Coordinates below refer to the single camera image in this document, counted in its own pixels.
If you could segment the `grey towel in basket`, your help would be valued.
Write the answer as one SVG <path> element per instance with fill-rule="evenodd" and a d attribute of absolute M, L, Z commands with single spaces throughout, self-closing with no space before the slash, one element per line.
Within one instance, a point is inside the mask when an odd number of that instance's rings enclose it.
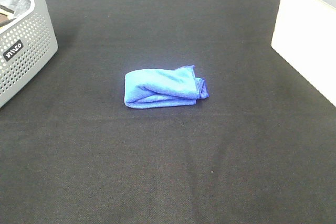
<path fill-rule="evenodd" d="M 1 0 L 1 21 L 15 19 L 29 8 L 30 0 Z"/>

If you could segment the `white plastic storage basket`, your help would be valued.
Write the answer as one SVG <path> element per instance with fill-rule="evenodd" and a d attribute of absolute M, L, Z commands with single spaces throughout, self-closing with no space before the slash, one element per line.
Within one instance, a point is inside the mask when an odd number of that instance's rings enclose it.
<path fill-rule="evenodd" d="M 335 104 L 335 0 L 280 0 L 271 46 Z"/>

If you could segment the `blue microfibre towel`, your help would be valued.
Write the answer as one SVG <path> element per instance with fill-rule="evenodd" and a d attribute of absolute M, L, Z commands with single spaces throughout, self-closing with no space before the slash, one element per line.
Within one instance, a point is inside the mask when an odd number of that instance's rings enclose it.
<path fill-rule="evenodd" d="M 205 79 L 197 77 L 194 70 L 191 65 L 131 71 L 125 75 L 124 104 L 133 109 L 195 105 L 209 94 Z"/>

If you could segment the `grey perforated laundry basket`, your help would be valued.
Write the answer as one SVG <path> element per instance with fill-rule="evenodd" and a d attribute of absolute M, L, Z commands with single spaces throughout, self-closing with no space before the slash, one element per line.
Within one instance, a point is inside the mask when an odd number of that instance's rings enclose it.
<path fill-rule="evenodd" d="M 57 52 L 45 0 L 1 28 L 1 105 L 18 93 Z"/>

